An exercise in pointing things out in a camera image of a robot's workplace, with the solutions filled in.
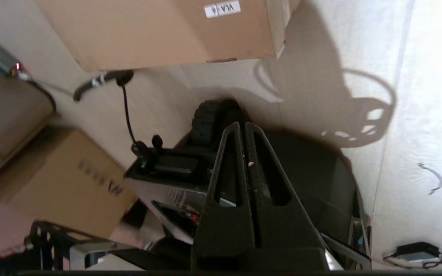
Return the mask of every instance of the gray machine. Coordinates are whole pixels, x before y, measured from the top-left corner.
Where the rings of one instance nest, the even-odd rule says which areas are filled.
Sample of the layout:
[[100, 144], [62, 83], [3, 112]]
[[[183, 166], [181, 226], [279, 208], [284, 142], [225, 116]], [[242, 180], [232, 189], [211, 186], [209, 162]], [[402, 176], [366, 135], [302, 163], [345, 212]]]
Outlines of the gray machine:
[[[247, 121], [233, 100], [207, 101], [200, 105], [193, 129], [173, 149], [162, 148], [153, 138], [154, 148], [144, 149], [129, 168], [125, 179], [140, 200], [177, 239], [192, 243], [224, 128], [232, 122]], [[339, 248], [339, 254], [353, 250], [370, 254], [370, 227], [347, 160], [337, 151], [308, 138], [284, 131], [265, 131], [281, 166], [293, 185], [314, 226], [324, 239]], [[226, 164], [234, 162], [227, 154]], [[234, 173], [223, 177], [219, 204], [237, 203]], [[264, 188], [269, 194], [270, 187]], [[355, 266], [356, 262], [346, 266]]]

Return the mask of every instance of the black knob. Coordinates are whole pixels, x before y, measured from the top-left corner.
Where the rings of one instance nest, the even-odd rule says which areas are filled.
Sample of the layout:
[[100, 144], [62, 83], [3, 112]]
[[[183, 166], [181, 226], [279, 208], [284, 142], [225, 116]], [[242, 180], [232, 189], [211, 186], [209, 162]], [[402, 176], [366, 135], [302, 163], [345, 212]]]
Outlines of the black knob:
[[153, 147], [155, 149], [161, 149], [163, 147], [163, 140], [158, 134], [153, 136], [153, 138], [151, 139], [151, 143], [153, 144]]
[[145, 143], [141, 141], [136, 141], [134, 144], [132, 144], [132, 147], [130, 147], [130, 150], [139, 158], [139, 159], [146, 159], [148, 156], [148, 146], [146, 146]]

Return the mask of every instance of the label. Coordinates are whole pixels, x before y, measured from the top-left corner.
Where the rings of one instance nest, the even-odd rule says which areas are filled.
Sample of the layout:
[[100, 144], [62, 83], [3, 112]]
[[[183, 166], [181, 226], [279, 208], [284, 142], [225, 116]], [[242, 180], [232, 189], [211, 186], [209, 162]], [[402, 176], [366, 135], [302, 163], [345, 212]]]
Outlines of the label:
[[99, 187], [105, 186], [108, 187], [109, 193], [113, 196], [119, 196], [124, 190], [119, 184], [117, 184], [114, 180], [107, 177], [103, 173], [100, 173], [97, 168], [93, 167], [93, 165], [84, 159], [79, 161], [78, 169], [81, 170], [86, 176], [93, 179], [96, 185]]
[[204, 11], [206, 12], [207, 18], [213, 18], [241, 12], [242, 9], [240, 8], [240, 2], [236, 0], [205, 6]]

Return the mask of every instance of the black cable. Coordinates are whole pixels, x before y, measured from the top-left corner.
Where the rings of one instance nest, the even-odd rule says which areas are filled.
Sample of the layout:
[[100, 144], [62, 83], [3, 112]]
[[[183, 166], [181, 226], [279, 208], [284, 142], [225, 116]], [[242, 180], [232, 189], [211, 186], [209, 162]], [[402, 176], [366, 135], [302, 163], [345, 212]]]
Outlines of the black cable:
[[33, 82], [31, 80], [27, 81], [31, 86], [35, 87], [37, 90], [39, 90], [40, 92], [42, 92], [44, 94], [44, 96], [47, 97], [47, 99], [49, 99], [49, 101], [51, 102], [52, 105], [52, 111], [56, 112], [58, 110], [58, 107], [56, 105], [56, 101], [54, 100], [54, 98], [52, 97], [52, 95], [49, 93], [49, 91], [47, 91], [46, 89], [44, 89], [44, 87], [42, 87], [41, 85], [39, 85], [36, 82]]
[[390, 258], [396, 258], [396, 257], [397, 256], [395, 254], [392, 254], [392, 255], [383, 257], [383, 261], [388, 263], [388, 264], [391, 264], [393, 266], [400, 267], [400, 268], [403, 268], [403, 269], [431, 269], [431, 268], [435, 268], [435, 267], [438, 267], [438, 266], [442, 265], [442, 253], [441, 253], [441, 257], [440, 257], [439, 261], [424, 262], [422, 264], [422, 267], [404, 266], [404, 265], [397, 264], [397, 263], [392, 262], [391, 260], [389, 260]]
[[84, 93], [88, 92], [90, 89], [95, 87], [93, 85], [94, 82], [96, 82], [99, 86], [102, 86], [106, 82], [109, 82], [111, 80], [114, 80], [114, 79], [115, 80], [124, 79], [124, 78], [128, 78], [128, 76], [132, 78], [133, 75], [134, 75], [134, 71], [133, 70], [110, 71], [110, 72], [104, 73], [103, 75], [99, 75], [98, 77], [95, 77], [95, 78], [89, 80], [88, 82], [85, 82], [81, 86], [79, 86], [74, 91], [73, 100], [75, 102], [79, 102], [81, 100], [81, 97], [83, 96]]
[[130, 127], [130, 120], [129, 120], [129, 108], [127, 106], [127, 93], [126, 93], [126, 86], [121, 85], [122, 92], [124, 94], [124, 110], [126, 112], [126, 122], [127, 122], [127, 129], [129, 130], [130, 139], [132, 139], [132, 143], [135, 144], [135, 138], [134, 134], [132, 133], [132, 127]]
[[71, 98], [73, 97], [73, 93], [72, 92], [67, 91], [66, 89], [63, 89], [62, 87], [59, 87], [57, 85], [49, 84], [48, 82], [42, 82], [41, 80], [35, 80], [35, 79], [32, 79], [32, 81], [34, 81], [37, 84], [40, 84], [41, 86], [49, 86], [51, 89], [54, 89], [55, 91], [57, 91], [57, 92], [59, 92], [61, 94], [64, 94], [64, 95], [66, 95], [68, 97], [71, 97]]

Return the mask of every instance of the cardboard box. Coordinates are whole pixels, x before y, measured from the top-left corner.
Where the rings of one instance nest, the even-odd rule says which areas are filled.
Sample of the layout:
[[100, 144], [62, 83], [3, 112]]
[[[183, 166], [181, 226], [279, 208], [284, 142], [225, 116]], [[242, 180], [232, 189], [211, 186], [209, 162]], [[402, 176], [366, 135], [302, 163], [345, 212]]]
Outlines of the cardboard box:
[[300, 0], [36, 0], [84, 70], [271, 58]]
[[47, 127], [0, 171], [0, 201], [109, 238], [136, 200], [123, 173], [80, 131]]

